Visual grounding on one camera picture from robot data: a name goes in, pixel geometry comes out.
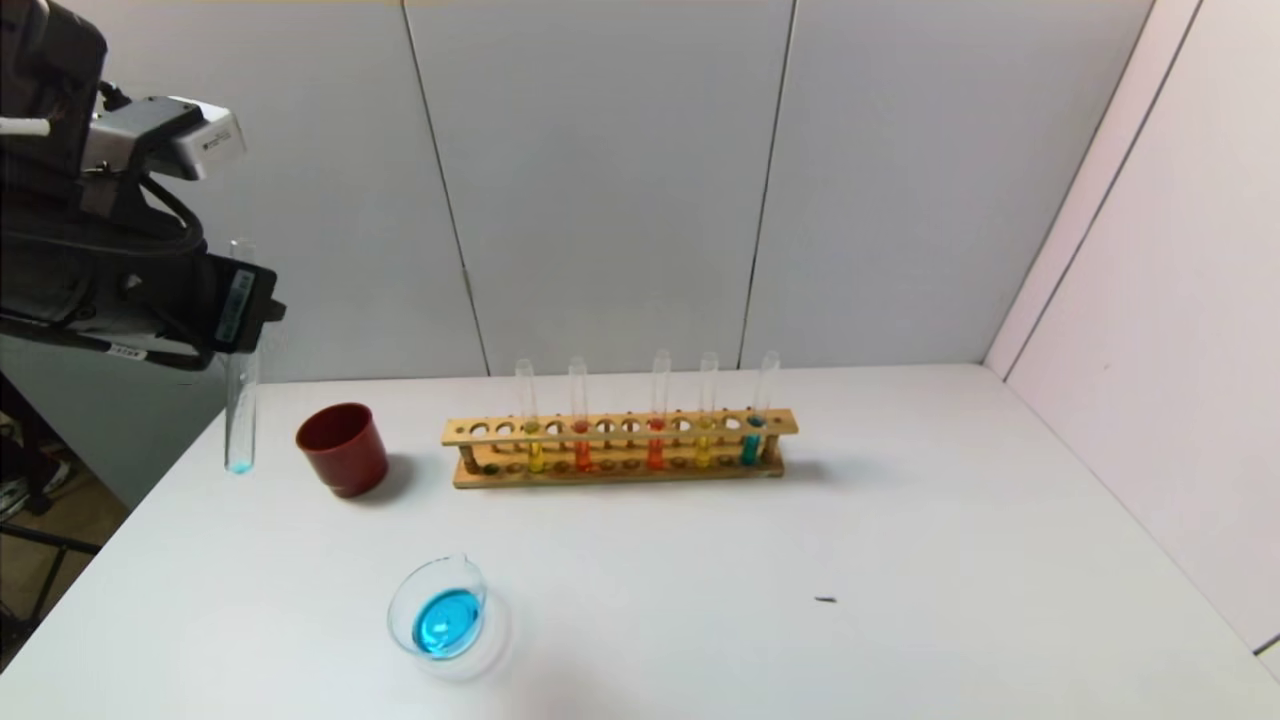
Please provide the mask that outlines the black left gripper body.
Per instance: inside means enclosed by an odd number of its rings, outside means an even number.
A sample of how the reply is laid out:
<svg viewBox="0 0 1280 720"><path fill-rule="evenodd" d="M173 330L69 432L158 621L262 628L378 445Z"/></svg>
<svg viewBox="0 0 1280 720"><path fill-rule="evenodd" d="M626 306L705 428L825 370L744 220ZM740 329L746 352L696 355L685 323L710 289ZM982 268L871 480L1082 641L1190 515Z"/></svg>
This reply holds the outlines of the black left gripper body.
<svg viewBox="0 0 1280 720"><path fill-rule="evenodd" d="M91 336L160 338L196 354L252 354L268 324L278 274L201 250L180 256L95 259L76 309L76 329Z"/></svg>

